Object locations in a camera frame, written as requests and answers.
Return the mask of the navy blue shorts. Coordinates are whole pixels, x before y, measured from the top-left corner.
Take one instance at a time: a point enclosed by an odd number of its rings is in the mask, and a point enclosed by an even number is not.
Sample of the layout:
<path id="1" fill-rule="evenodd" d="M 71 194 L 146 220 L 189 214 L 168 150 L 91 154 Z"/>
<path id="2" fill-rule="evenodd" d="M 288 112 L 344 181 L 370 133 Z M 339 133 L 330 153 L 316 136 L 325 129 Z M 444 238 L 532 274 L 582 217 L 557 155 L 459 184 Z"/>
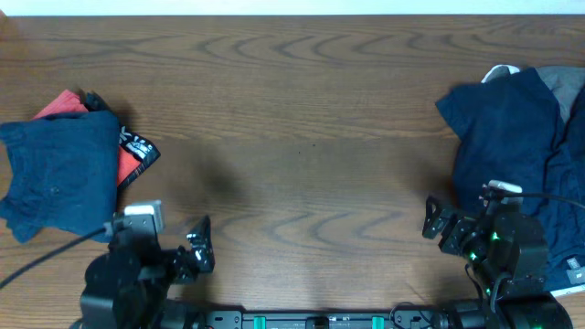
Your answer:
<path id="1" fill-rule="evenodd" d="M 66 112 L 1 125 L 13 171 L 1 217 L 20 243 L 43 228 L 86 235 L 117 203 L 119 121 L 109 111 Z"/>

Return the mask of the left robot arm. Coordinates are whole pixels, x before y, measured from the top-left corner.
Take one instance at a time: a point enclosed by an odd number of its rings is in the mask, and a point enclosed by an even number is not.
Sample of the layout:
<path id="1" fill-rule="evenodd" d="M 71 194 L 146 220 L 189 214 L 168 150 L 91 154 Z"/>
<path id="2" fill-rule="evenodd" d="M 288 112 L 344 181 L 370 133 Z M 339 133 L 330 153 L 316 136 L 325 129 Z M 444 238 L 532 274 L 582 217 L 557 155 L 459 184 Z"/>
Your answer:
<path id="1" fill-rule="evenodd" d="M 105 225 L 109 251 L 85 271 L 81 328 L 194 328 L 207 326 L 196 306 L 167 298 L 171 286 L 195 282 L 215 267 L 211 222 L 202 217 L 186 234 L 190 248 L 162 249 L 153 215 L 119 216 Z"/>

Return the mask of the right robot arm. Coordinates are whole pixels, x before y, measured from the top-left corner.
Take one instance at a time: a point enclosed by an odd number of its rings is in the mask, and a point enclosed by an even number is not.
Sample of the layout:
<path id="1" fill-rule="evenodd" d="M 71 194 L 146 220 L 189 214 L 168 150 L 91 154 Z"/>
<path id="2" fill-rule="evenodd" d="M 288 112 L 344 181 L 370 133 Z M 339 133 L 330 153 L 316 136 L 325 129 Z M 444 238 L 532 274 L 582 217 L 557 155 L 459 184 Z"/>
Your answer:
<path id="1" fill-rule="evenodd" d="M 478 294 L 431 316 L 432 328 L 570 328 L 566 309 L 546 290 L 548 243 L 536 218 L 522 213 L 526 194 L 487 187 L 471 213 L 430 196 L 422 229 L 439 249 L 465 259 Z"/>

